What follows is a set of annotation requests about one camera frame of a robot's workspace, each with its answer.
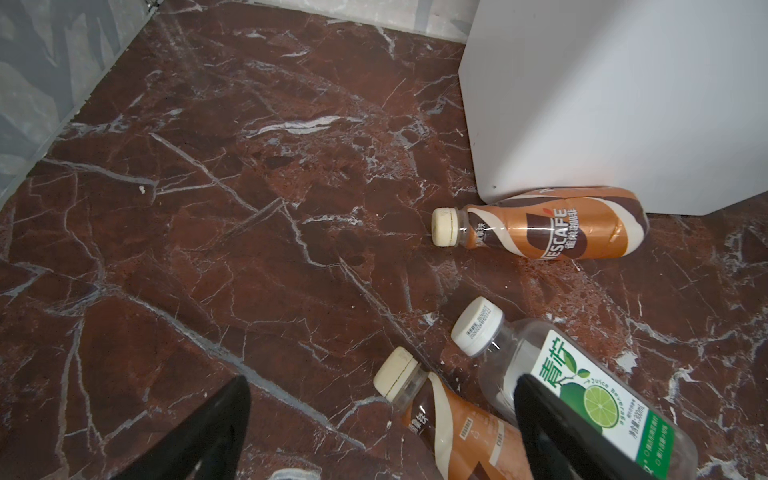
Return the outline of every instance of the bottle cap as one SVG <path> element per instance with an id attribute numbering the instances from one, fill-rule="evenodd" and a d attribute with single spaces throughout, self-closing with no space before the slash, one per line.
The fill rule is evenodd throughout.
<path id="1" fill-rule="evenodd" d="M 504 313 L 479 296 L 464 309 L 451 331 L 453 342 L 469 356 L 482 352 L 502 325 Z"/>
<path id="2" fill-rule="evenodd" d="M 402 387 L 406 386 L 408 378 L 417 366 L 419 362 L 413 358 L 413 355 L 399 346 L 389 354 L 384 365 L 373 377 L 373 386 L 387 399 L 387 402 L 392 402 Z"/>
<path id="3" fill-rule="evenodd" d="M 432 243 L 453 247 L 458 240 L 458 212 L 455 208 L 435 208 L 432 212 Z"/>

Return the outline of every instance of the bottle label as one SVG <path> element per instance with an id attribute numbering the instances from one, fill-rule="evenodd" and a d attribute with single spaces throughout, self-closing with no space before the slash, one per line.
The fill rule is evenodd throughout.
<path id="1" fill-rule="evenodd" d="M 674 429 L 555 330 L 531 374 L 646 472 L 666 480 Z"/>
<path id="2" fill-rule="evenodd" d="M 520 431 L 445 389 L 435 373 L 402 418 L 444 480 L 532 480 Z"/>
<path id="3" fill-rule="evenodd" d="M 528 258 L 613 258 L 643 241 L 637 198 L 614 187 L 547 188 L 496 205 L 468 205 L 467 248 L 498 247 Z"/>

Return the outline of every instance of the plastic bottle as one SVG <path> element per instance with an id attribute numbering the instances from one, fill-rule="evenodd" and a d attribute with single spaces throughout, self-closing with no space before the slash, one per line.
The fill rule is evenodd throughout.
<path id="1" fill-rule="evenodd" d="M 480 296 L 458 318 L 451 337 L 464 353 L 482 358 L 481 390 L 513 425 L 513 392 L 520 375 L 531 373 L 654 477 L 696 478 L 698 455 L 690 437 L 550 323 L 505 322 L 501 309 Z"/>
<path id="2" fill-rule="evenodd" d="M 648 219 L 629 190 L 544 188 L 494 205 L 432 212 L 438 247 L 499 247 L 527 258 L 615 258 L 632 253 Z"/>
<path id="3" fill-rule="evenodd" d="M 445 388 L 401 346 L 373 385 L 432 451 L 444 480 L 532 480 L 520 432 Z"/>

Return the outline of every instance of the bottle neck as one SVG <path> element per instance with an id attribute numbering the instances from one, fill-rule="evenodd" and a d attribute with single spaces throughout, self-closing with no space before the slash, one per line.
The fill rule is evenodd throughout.
<path id="1" fill-rule="evenodd" d="M 514 335 L 512 329 L 507 322 L 502 320 L 501 325 L 499 325 L 498 330 L 496 330 L 496 334 L 482 350 L 482 354 L 494 356 L 502 350 L 509 350 L 513 341 Z"/>
<path id="2" fill-rule="evenodd" d="M 421 366 L 417 366 L 413 369 L 408 380 L 406 380 L 406 384 L 392 401 L 392 407 L 395 412 L 402 413 L 407 410 L 408 406 L 413 403 L 416 394 L 419 393 L 419 390 L 422 389 L 424 383 L 427 381 L 427 375 L 428 373 L 422 370 Z"/>
<path id="3" fill-rule="evenodd" d="M 456 246 L 466 247 L 467 239 L 469 238 L 469 214 L 467 210 L 461 209 L 456 211 L 458 216 L 458 234 L 456 236 Z"/>

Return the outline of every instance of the white appliance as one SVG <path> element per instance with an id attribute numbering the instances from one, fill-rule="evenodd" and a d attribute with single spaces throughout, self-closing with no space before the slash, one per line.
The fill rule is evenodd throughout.
<path id="1" fill-rule="evenodd" d="M 459 80 L 485 202 L 611 185 L 704 215 L 768 190 L 767 0 L 481 0 Z"/>

